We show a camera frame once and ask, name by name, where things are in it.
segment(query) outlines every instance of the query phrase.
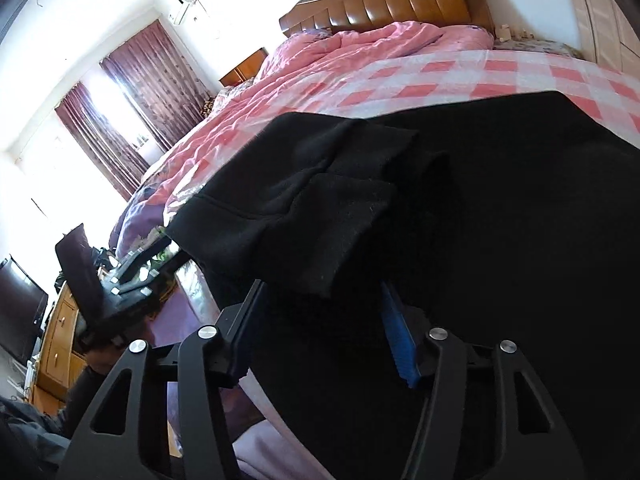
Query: sunlight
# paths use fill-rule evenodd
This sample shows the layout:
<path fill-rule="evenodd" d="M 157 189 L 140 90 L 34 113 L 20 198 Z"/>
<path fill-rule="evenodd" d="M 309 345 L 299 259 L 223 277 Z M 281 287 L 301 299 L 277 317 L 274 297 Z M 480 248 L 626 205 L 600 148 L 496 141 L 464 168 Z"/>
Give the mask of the sunlight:
<path fill-rule="evenodd" d="M 127 141 L 138 149 L 149 139 L 145 124 L 120 88 L 100 67 L 92 68 L 82 82 L 91 94 L 96 108 Z"/>

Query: wooden nightstand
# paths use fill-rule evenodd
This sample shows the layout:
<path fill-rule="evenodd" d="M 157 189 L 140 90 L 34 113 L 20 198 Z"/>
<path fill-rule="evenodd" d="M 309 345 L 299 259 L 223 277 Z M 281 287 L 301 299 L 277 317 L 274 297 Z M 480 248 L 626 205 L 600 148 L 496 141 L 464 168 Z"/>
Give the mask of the wooden nightstand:
<path fill-rule="evenodd" d="M 220 78 L 220 83 L 222 86 L 238 86 L 247 79 L 255 77 L 266 57 L 267 52 L 263 48 L 256 50 L 231 72 Z"/>
<path fill-rule="evenodd" d="M 78 306 L 65 283 L 47 323 L 29 399 L 45 413 L 55 414 L 64 404 L 67 391 L 86 366 L 82 356 L 73 350 L 77 319 Z"/>

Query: curtain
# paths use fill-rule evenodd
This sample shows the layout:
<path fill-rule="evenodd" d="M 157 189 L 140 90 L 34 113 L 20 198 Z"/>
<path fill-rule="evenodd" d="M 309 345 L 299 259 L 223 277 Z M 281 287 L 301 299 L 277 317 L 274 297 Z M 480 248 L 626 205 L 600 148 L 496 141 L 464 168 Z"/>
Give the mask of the curtain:
<path fill-rule="evenodd" d="M 100 65 L 124 91 L 165 151 L 202 120 L 200 110 L 209 98 L 207 89 L 160 22 L 137 33 Z"/>
<path fill-rule="evenodd" d="M 129 200 L 149 165 L 94 106 L 82 83 L 62 99 L 56 113 L 111 185 Z"/>

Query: television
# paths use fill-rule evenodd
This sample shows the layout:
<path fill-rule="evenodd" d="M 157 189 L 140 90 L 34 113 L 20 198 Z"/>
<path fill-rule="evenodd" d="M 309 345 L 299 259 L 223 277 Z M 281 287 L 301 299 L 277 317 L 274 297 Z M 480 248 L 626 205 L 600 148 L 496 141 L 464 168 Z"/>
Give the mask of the television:
<path fill-rule="evenodd" d="M 0 263 L 0 346 L 22 366 L 33 353 L 48 300 L 11 256 Z"/>

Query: pink checkered bedsheet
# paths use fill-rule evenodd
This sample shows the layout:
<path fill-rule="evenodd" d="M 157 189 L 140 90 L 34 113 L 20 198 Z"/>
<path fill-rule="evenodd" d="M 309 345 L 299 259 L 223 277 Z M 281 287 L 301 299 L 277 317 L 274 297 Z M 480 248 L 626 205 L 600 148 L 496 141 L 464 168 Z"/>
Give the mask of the pink checkered bedsheet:
<path fill-rule="evenodd" d="M 538 52 L 469 50 L 384 59 L 354 72 L 319 70 L 247 99 L 232 126 L 207 136 L 169 190 L 166 219 L 246 142 L 288 111 L 367 118 L 406 108 L 557 90 L 617 136 L 640 147 L 640 81 L 593 63 Z M 517 128 L 505 124 L 505 128 Z"/>

